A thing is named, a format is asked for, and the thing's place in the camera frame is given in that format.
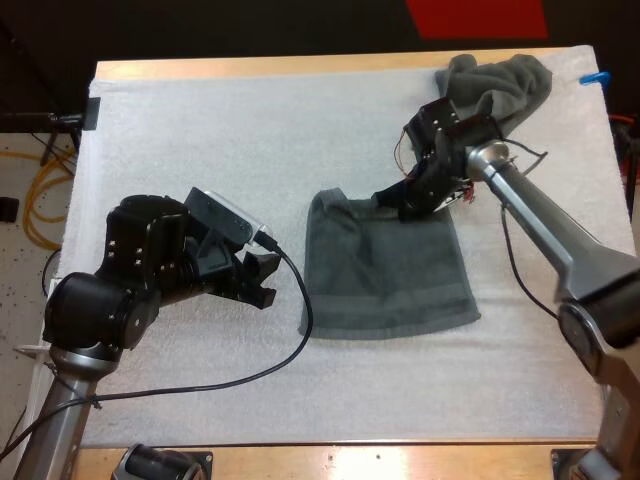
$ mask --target gray cloth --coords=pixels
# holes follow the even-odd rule
[[[305,281],[317,338],[407,337],[480,318],[448,209],[401,223],[373,200],[321,191],[309,209]]]
[[[451,59],[447,70],[436,72],[442,96],[451,99],[460,118],[476,113],[493,115],[509,135],[547,99],[552,74],[531,55],[480,65],[473,55]]]

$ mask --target blue clip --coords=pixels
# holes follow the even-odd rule
[[[611,83],[611,74],[609,72],[599,72],[580,78],[580,85],[589,85],[591,83],[599,83],[602,85],[602,90],[606,91]]]

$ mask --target wooden tabletop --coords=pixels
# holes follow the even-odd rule
[[[517,53],[543,55],[558,49],[477,50],[481,63]],[[417,52],[308,57],[212,58],[98,63],[101,80],[162,80],[443,67],[460,53]],[[139,441],[144,443],[144,432]],[[551,450],[587,448],[593,440],[536,442],[478,440],[457,443],[371,445],[215,446],[214,478],[240,479],[518,479],[552,480]],[[81,449],[74,480],[108,479],[125,449]]]

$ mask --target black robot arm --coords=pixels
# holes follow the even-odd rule
[[[196,188],[184,203],[125,198],[107,218],[98,271],[68,275],[47,302],[43,338],[58,376],[42,412],[93,395],[162,306],[208,293],[269,307],[276,292],[260,284],[280,257],[236,257],[263,230],[239,208]],[[69,407],[32,433],[15,478],[69,478],[89,409],[89,403]]]

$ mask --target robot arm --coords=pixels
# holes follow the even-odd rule
[[[558,273],[560,330],[593,378],[611,387],[597,447],[570,478],[640,478],[640,260],[601,245],[520,173],[491,117],[459,121],[441,99],[405,131],[418,163],[391,187],[401,218],[431,213],[465,179],[484,181]],[[375,194],[379,203],[389,191]]]
[[[260,284],[280,257],[247,253],[240,262],[235,255],[264,230],[234,205],[196,188],[184,204],[169,197],[125,198],[107,218],[98,271],[68,275],[47,302],[43,338],[51,343],[58,375],[43,414],[92,396],[162,306],[209,293],[269,307],[276,292]],[[35,430],[14,478],[70,478],[90,408],[80,401]]]

